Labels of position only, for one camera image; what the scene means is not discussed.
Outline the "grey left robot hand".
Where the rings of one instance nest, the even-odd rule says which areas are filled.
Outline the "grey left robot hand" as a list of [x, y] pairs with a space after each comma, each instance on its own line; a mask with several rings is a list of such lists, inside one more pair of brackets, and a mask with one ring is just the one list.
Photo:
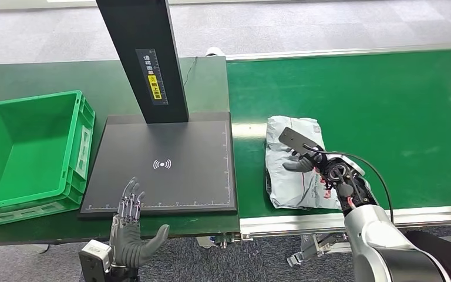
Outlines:
[[132, 177], [124, 187], [117, 212], [113, 215], [109, 244], [113, 263], [130, 268], [141, 267], [168, 239], [170, 226], [163, 224], [148, 242], [141, 238], [140, 210], [145, 192]]

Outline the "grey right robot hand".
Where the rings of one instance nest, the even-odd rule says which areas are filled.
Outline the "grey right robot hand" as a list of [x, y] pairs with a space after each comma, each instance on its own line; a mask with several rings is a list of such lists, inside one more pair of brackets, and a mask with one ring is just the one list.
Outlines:
[[308, 154], [309, 157], [299, 154], [292, 148], [287, 148], [284, 150], [287, 153], [291, 153], [289, 157], [289, 162], [282, 164], [283, 168], [291, 172], [308, 173], [311, 171], [316, 171], [320, 173], [318, 163], [322, 160], [322, 154], [315, 153], [311, 151]]

